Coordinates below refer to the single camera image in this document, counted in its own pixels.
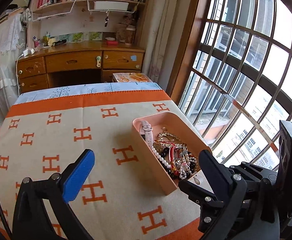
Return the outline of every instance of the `wooden shelf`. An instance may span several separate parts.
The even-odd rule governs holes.
[[[138,2],[136,1],[128,1],[128,0],[88,0],[89,2],[91,1],[117,1],[117,2],[128,2],[129,4],[134,4],[136,5]],[[38,8],[36,10],[33,10],[33,13],[36,14],[44,14],[44,13],[48,13],[51,11],[58,11],[58,10],[62,10],[63,8],[70,8],[72,6],[74,1],[66,1],[66,2],[59,2],[59,3],[53,3],[50,5],[46,5],[44,7]],[[76,0],[75,5],[77,6],[85,6],[87,5],[87,0]]]

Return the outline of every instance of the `white plastic container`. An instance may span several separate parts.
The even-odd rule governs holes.
[[[128,2],[116,2],[116,1],[95,1],[94,10],[117,10],[127,11]]]

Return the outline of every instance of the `drawer handle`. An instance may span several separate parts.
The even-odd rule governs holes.
[[[101,56],[97,56],[96,60],[97,60],[96,67],[101,67],[102,66],[102,64],[101,64],[102,57]]]
[[[26,71],[33,71],[33,67],[28,67],[25,69]]]
[[[119,60],[117,60],[117,62],[124,62],[124,63],[127,63],[127,62],[128,62],[128,59],[119,59]]]
[[[67,64],[74,64],[74,63],[77,63],[77,60],[73,60],[73,59],[72,59],[72,60],[67,61],[66,63],[67,63]]]

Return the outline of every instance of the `tablecloth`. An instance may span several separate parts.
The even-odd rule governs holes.
[[[98,92],[102,86],[69,87],[68,95],[66,88],[24,94],[11,107],[0,130],[0,201],[9,226],[24,177],[61,173],[88,148],[95,166],[70,206],[95,240],[199,239],[200,207],[179,189],[165,196],[130,136],[135,118],[163,111],[196,129],[154,83],[108,84],[111,91]],[[121,91],[127,86],[134,90]],[[54,96],[38,100],[43,94]],[[206,182],[201,186],[211,190]],[[56,233],[65,237],[45,205]]]

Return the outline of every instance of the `pink storage box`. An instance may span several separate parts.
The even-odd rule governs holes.
[[[176,114],[170,112],[162,112],[159,114],[149,115],[146,117],[137,118],[133,120],[132,136],[136,144],[138,145],[139,150],[145,159],[145,162],[148,164],[155,178],[161,185],[164,193],[166,195],[169,195],[170,193],[177,189],[179,181],[177,179],[176,180],[171,179],[171,177],[167,174],[165,169],[159,163],[156,156],[147,146],[142,136],[139,134],[139,129],[141,127],[142,120],[149,122],[150,125],[152,126],[154,139],[157,139],[158,134],[163,131],[162,127],[165,127],[169,133],[175,134],[182,140],[182,142],[187,144],[188,151],[193,153],[196,159],[198,159],[198,154],[202,150],[209,150],[210,152],[212,152],[212,150]]]

